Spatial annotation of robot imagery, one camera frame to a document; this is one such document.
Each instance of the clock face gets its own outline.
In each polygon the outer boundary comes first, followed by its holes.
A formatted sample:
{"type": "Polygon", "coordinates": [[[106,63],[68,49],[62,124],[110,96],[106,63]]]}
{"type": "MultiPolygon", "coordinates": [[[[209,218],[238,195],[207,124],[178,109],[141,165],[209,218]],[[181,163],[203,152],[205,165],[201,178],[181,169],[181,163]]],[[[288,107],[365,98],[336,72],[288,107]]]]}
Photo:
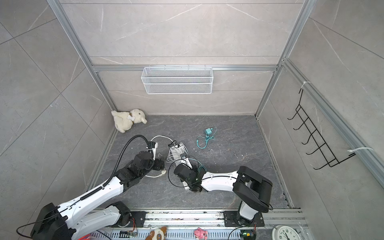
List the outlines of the clock face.
{"type": "Polygon", "coordinates": [[[299,234],[291,227],[278,226],[272,231],[273,240],[300,240],[299,234]]]}

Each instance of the zip tie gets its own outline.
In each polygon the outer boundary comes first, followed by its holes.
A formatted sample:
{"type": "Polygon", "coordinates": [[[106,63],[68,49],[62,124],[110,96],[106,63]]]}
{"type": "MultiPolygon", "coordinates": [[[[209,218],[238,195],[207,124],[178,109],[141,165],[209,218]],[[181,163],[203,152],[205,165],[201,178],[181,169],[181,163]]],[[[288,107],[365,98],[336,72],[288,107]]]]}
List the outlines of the zip tie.
{"type": "Polygon", "coordinates": [[[347,150],[347,152],[354,152],[354,151],[357,151],[357,150],[360,150],[360,149],[369,149],[369,150],[373,150],[373,148],[370,148],[370,147],[358,147],[358,148],[355,148],[355,149],[350,149],[350,150],[347,150]]]}
{"type": "Polygon", "coordinates": [[[301,88],[303,88],[303,87],[304,87],[304,84],[306,84],[306,83],[310,83],[310,82],[306,82],[306,81],[304,81],[304,82],[303,82],[303,85],[301,86],[301,88]]]}

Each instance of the white wire mesh basket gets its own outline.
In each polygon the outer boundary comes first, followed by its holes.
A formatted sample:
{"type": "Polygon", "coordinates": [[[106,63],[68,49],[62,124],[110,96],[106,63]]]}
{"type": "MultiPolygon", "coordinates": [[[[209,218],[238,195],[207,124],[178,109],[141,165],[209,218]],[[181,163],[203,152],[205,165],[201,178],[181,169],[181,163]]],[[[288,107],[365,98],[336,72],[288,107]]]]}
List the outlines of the white wire mesh basket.
{"type": "Polygon", "coordinates": [[[212,93],[210,67],[147,67],[141,75],[148,94],[212,93]]]}

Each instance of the pink figurine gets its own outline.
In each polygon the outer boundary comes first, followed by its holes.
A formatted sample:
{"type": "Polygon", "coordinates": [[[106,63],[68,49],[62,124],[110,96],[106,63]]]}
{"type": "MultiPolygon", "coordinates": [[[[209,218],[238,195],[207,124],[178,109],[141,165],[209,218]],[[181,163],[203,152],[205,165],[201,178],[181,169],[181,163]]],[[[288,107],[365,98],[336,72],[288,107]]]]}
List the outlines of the pink figurine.
{"type": "Polygon", "coordinates": [[[201,228],[197,228],[197,229],[194,231],[194,234],[195,234],[196,239],[204,239],[204,240],[207,240],[207,238],[208,238],[208,232],[202,230],[201,228]]]}

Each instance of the floor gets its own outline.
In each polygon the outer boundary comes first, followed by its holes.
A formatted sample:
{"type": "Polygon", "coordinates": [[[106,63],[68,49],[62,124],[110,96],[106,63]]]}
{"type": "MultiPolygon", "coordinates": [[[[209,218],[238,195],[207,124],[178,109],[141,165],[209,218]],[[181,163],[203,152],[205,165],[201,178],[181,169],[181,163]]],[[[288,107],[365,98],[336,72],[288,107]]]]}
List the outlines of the floor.
{"type": "MultiPolygon", "coordinates": [[[[142,134],[148,139],[156,135],[169,136],[185,144],[189,154],[195,156],[211,172],[230,172],[241,165],[248,166],[273,182],[271,205],[287,208],[285,196],[279,184],[270,155],[254,116],[147,116],[148,123],[135,124],[132,129],[118,133],[109,156],[98,178],[101,183],[109,177],[121,149],[133,135],[142,134]],[[196,137],[208,127],[217,127],[216,139],[210,140],[207,148],[196,147],[196,137]]],[[[158,154],[166,157],[169,140],[156,139],[158,154]]],[[[135,139],[127,148],[120,167],[125,166],[139,152],[145,150],[145,143],[135,139]]],[[[170,174],[175,184],[181,182],[170,174]]],[[[237,208],[240,199],[233,192],[212,191],[194,193],[176,188],[167,176],[143,178],[139,184],[125,193],[107,201],[123,201],[130,208],[237,208]]]]}

